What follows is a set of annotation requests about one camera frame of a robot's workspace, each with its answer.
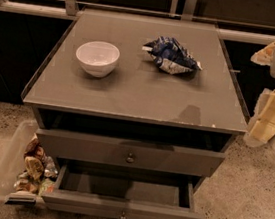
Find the grey top drawer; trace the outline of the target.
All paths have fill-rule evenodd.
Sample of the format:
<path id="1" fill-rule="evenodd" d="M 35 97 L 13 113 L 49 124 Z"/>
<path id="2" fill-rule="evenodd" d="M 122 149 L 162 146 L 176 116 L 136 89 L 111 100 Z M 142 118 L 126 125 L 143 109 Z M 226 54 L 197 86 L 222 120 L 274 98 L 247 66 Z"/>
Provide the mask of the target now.
<path id="1" fill-rule="evenodd" d="M 54 158 L 96 162 L 209 177 L 225 155 L 219 152 L 136 142 L 135 140 L 38 129 L 45 152 Z"/>

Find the crumpled blue chip bag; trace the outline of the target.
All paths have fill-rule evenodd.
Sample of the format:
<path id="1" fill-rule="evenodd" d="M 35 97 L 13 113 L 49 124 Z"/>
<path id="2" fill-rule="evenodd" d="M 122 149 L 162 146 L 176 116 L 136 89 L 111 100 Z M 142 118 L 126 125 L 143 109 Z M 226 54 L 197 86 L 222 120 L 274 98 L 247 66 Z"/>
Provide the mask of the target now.
<path id="1" fill-rule="evenodd" d="M 201 70 L 201 64 L 173 37 L 160 36 L 142 46 L 152 57 L 155 65 L 170 75 Z"/>

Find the silver snack bag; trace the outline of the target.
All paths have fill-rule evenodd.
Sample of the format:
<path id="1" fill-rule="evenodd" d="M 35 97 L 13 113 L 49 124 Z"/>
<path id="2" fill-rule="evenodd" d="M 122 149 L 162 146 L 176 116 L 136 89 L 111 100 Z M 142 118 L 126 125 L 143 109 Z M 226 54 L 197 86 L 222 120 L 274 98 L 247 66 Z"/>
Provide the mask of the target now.
<path id="1" fill-rule="evenodd" d="M 47 156 L 45 157 L 45 172 L 44 172 L 44 176 L 45 177 L 49 177 L 49 178 L 56 178 L 58 176 L 58 170 L 57 168 L 55 167 L 55 163 L 54 161 L 52 160 L 52 157 L 50 156 Z"/>

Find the grey drawer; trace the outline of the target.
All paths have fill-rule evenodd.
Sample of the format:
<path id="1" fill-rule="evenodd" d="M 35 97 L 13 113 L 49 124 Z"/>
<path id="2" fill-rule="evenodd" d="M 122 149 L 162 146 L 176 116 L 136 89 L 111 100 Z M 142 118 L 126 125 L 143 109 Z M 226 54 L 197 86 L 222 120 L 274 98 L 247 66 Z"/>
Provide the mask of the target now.
<path id="1" fill-rule="evenodd" d="M 225 155 L 219 152 L 136 142 L 135 140 L 38 129 L 45 152 L 54 158 L 96 162 L 209 177 Z"/>
<path id="2" fill-rule="evenodd" d="M 41 196 L 48 208 L 69 213 L 115 219 L 205 219 L 195 211 L 190 183 L 163 185 L 63 166 L 55 188 Z"/>

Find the white bowl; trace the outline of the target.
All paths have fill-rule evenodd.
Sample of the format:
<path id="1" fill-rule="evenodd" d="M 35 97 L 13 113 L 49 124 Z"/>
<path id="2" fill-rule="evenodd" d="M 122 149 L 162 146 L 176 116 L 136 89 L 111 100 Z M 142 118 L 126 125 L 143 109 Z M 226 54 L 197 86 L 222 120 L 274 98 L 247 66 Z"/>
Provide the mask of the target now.
<path id="1" fill-rule="evenodd" d="M 119 49 L 104 41 L 87 42 L 75 52 L 77 60 L 84 71 L 94 77 L 110 74 L 119 60 Z"/>

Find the brown snack bag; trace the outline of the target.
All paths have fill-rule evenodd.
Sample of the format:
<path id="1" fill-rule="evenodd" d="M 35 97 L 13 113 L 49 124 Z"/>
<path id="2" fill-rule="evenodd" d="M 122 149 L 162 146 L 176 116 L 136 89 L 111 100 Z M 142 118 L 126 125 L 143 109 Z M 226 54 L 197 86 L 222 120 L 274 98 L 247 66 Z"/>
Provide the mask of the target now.
<path id="1" fill-rule="evenodd" d="M 45 171 L 46 154 L 39 142 L 40 141 L 34 137 L 27 145 L 23 156 L 28 175 L 35 181 L 39 180 Z"/>

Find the grey drawer cabinet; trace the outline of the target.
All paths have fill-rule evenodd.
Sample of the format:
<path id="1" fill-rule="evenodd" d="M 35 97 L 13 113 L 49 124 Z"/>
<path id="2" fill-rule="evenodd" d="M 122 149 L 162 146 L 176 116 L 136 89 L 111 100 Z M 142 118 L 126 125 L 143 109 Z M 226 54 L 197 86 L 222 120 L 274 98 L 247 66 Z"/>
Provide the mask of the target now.
<path id="1" fill-rule="evenodd" d="M 202 69 L 181 76 L 156 68 L 144 43 L 160 36 L 185 46 Z M 120 52 L 104 77 L 87 74 L 75 52 L 104 41 Z M 245 130 L 246 108 L 212 25 L 129 14 L 85 11 L 58 51 L 23 94 L 39 129 L 135 140 L 219 152 Z M 54 158 L 59 165 L 95 175 L 198 187 L 207 177 Z"/>

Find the clear plastic bin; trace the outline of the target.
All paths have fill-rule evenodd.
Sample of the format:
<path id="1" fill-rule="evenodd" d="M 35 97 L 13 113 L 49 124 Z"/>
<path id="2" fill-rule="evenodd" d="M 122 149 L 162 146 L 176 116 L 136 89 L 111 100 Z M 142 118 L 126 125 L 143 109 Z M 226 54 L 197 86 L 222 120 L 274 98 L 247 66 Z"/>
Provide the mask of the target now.
<path id="1" fill-rule="evenodd" d="M 25 120 L 18 125 L 0 161 L 0 201 L 5 204 L 43 205 L 40 196 L 22 191 L 17 193 L 14 186 L 17 175 L 25 169 L 24 152 L 27 144 L 38 129 L 37 122 Z"/>

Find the green orange snack bag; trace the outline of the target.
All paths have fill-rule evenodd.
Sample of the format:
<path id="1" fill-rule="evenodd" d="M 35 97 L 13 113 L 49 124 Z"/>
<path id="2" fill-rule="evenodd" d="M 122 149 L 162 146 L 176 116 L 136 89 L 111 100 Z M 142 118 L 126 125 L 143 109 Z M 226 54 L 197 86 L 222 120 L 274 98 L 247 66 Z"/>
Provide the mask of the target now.
<path id="1" fill-rule="evenodd" d="M 55 188 L 55 182 L 49 178 L 43 179 L 39 187 L 39 195 L 41 196 L 44 192 L 52 192 Z"/>

